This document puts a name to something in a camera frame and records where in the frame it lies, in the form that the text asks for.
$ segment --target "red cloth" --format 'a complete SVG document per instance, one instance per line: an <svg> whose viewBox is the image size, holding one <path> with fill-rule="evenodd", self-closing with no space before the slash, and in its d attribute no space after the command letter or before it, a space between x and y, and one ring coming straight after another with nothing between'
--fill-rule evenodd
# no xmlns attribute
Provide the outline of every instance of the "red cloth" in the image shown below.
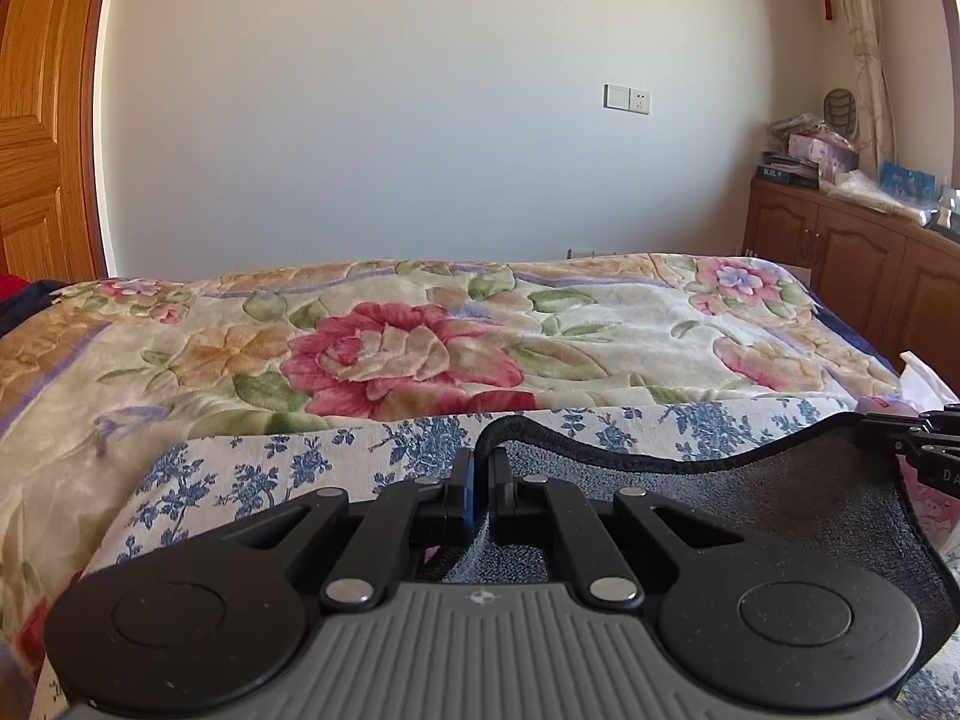
<svg viewBox="0 0 960 720"><path fill-rule="evenodd" d="M19 276L0 274L0 300L12 298L13 295L21 292L21 290L27 289L29 286L30 282L24 281Z"/></svg>

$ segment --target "curtain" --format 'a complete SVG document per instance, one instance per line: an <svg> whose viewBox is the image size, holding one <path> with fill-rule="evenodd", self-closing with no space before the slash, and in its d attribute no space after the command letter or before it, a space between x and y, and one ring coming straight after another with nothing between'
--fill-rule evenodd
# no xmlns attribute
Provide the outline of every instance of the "curtain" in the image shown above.
<svg viewBox="0 0 960 720"><path fill-rule="evenodd" d="M857 65L860 169L876 177L884 162L896 159L893 111L880 58L880 0L839 1Z"/></svg>

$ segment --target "pink package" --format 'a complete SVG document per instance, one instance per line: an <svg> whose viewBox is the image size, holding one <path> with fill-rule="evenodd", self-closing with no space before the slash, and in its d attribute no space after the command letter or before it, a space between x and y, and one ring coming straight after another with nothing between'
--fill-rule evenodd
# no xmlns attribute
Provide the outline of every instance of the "pink package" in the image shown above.
<svg viewBox="0 0 960 720"><path fill-rule="evenodd" d="M960 530L957 528L960 524L960 501L920 484L917 481L917 469L907 464L904 457L900 457L899 462L920 527L933 548L941 554L947 554L960 542Z"/></svg>
<svg viewBox="0 0 960 720"><path fill-rule="evenodd" d="M816 162L820 166L820 177L830 183L835 183L837 173L856 170L860 164L860 155L856 151L796 133L790 136L787 151L791 156Z"/></svg>

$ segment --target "cabinet handle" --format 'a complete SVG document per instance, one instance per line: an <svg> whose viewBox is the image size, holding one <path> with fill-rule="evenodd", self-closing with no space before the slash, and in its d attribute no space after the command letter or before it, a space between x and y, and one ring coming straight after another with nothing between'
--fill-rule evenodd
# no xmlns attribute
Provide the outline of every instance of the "cabinet handle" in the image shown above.
<svg viewBox="0 0 960 720"><path fill-rule="evenodd" d="M809 246L810 232L811 230L809 227L803 228L803 237L800 238L800 254L798 256L798 259L802 261L806 259L806 252L808 252L810 248Z"/></svg>

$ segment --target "logo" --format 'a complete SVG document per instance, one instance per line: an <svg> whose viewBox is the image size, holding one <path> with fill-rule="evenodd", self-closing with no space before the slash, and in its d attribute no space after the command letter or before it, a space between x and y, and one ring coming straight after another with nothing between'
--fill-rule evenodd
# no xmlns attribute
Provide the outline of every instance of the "logo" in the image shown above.
<svg viewBox="0 0 960 720"><path fill-rule="evenodd" d="M482 607L492 604L499 597L498 595L493 595L489 590L474 590L471 594L467 595L467 598L474 604L481 605Z"/></svg>

